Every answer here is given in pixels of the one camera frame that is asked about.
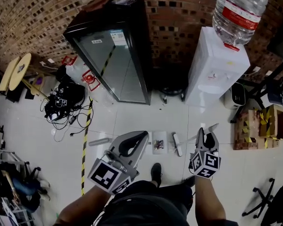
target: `person's arm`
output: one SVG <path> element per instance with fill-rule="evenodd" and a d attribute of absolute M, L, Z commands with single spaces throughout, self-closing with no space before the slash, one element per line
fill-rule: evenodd
<path fill-rule="evenodd" d="M 9 173 L 7 171 L 4 171 L 4 170 L 2 170 L 1 172 L 2 172 L 3 176 L 6 177 L 6 179 L 8 180 L 8 183 L 11 187 L 11 190 L 13 191 L 15 203 L 19 205 L 20 202 L 21 202 L 20 197 L 19 197 L 18 193 L 16 192 L 16 189 L 14 187 L 13 181 L 12 181 Z"/>
<path fill-rule="evenodd" d="M 102 212 L 110 196 L 109 193 L 94 186 L 84 196 L 64 208 L 56 224 L 90 226 Z"/>
<path fill-rule="evenodd" d="M 195 197 L 195 214 L 199 226 L 209 225 L 214 220 L 226 219 L 225 210 L 209 179 L 195 178 Z"/>

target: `black shorts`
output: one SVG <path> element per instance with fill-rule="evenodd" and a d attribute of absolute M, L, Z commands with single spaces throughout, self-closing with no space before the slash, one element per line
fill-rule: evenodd
<path fill-rule="evenodd" d="M 139 193 L 155 194 L 171 201 L 182 203 L 188 211 L 190 211 L 193 204 L 193 192 L 189 186 L 185 184 L 178 184 L 157 188 L 153 183 L 148 181 L 132 183 L 122 193 L 116 194 L 113 201 Z"/>

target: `white tile floor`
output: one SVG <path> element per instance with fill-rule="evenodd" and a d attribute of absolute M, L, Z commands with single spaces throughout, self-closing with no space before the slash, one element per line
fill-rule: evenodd
<path fill-rule="evenodd" d="M 77 124 L 65 133 L 62 142 L 53 139 L 53 126 L 40 112 L 42 99 L 24 99 L 19 103 L 11 103 L 0 97 L 0 123 L 4 125 L 7 149 L 15 151 L 24 161 L 30 161 L 31 166 L 42 168 L 40 176 L 51 184 L 50 202 L 43 202 L 39 211 L 44 225 L 52 225 L 66 205 L 81 194 L 81 158 L 83 133 L 69 136 L 77 132 Z M 270 177 L 276 179 L 273 193 L 283 185 L 283 141 L 280 147 L 268 150 L 234 151 L 233 126 L 228 123 L 232 111 L 223 107 L 218 101 L 205 111 L 183 104 L 177 97 L 169 97 L 164 105 L 157 94 L 152 95 L 151 106 L 115 103 L 105 108 L 94 103 L 94 118 L 89 127 L 88 141 L 104 137 L 116 137 L 134 130 L 165 130 L 176 131 L 181 141 L 195 135 L 200 126 L 208 127 L 219 123 L 215 130 L 219 140 L 221 170 L 213 177 L 213 185 L 222 202 L 227 218 L 237 221 L 240 225 L 259 225 L 261 219 L 245 218 L 241 214 L 254 199 L 253 187 L 259 187 L 266 193 Z M 64 134 L 58 131 L 56 140 Z M 195 144 L 183 146 L 183 157 L 178 157 L 174 151 L 173 139 L 169 137 L 169 154 L 145 154 L 140 160 L 137 180 L 150 180 L 150 169 L 155 162 L 160 162 L 163 168 L 163 185 L 180 183 L 189 177 L 188 163 L 190 153 Z M 89 172 L 96 157 L 101 157 L 109 145 L 87 147 L 86 171 Z M 85 190 L 92 187 L 86 180 Z M 194 207 L 188 215 L 190 225 L 196 225 Z"/>

